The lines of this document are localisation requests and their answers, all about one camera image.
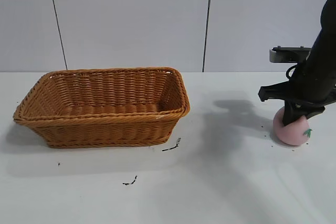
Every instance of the pink peach toy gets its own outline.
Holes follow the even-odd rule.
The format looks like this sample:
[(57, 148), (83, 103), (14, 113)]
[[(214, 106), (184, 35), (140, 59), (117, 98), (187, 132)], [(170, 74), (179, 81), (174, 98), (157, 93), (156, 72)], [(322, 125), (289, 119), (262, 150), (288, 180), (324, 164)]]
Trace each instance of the pink peach toy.
[(259, 97), (285, 101), (275, 115), (273, 128), (286, 144), (301, 145), (311, 135), (307, 119), (321, 114), (336, 102), (336, 0), (327, 0), (321, 13), (321, 31), (312, 48), (275, 47), (271, 62), (296, 63), (290, 67), (286, 82), (261, 87)]
[(311, 132), (307, 118), (303, 115), (296, 121), (284, 126), (282, 122), (284, 112), (285, 107), (282, 107), (274, 116), (273, 130), (276, 136), (289, 145), (304, 144), (309, 140)]

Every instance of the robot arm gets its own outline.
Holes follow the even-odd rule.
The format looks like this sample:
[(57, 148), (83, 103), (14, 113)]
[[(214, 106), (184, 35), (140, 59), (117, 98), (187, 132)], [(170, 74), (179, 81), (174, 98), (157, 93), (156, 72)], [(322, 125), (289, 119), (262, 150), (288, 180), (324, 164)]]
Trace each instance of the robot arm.
[[(281, 48), (270, 51), (271, 62), (297, 63), (287, 82), (261, 87), (259, 97), (285, 101), (284, 126), (303, 115), (307, 119), (336, 102), (336, 0), (327, 0), (321, 14), (322, 29), (312, 48)], [(289, 72), (295, 69), (292, 76)]]

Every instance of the white tabletop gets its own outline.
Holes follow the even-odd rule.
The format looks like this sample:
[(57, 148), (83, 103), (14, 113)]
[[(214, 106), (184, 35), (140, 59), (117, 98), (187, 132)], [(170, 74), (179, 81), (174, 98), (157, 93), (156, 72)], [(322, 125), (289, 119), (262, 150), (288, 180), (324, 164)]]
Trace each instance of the white tabletop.
[(0, 73), (0, 223), (336, 223), (336, 105), (308, 145), (272, 140), (282, 102), (257, 93), (284, 73), (183, 74), (191, 111), (167, 143), (76, 150), (12, 121), (41, 75)]

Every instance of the wicker basket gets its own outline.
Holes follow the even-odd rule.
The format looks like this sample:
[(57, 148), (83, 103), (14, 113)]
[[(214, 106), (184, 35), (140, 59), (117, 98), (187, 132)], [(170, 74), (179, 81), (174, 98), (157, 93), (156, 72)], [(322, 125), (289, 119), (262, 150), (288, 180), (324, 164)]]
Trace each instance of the wicker basket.
[(52, 148), (146, 146), (166, 142), (189, 109), (171, 68), (70, 70), (41, 77), (13, 118)]

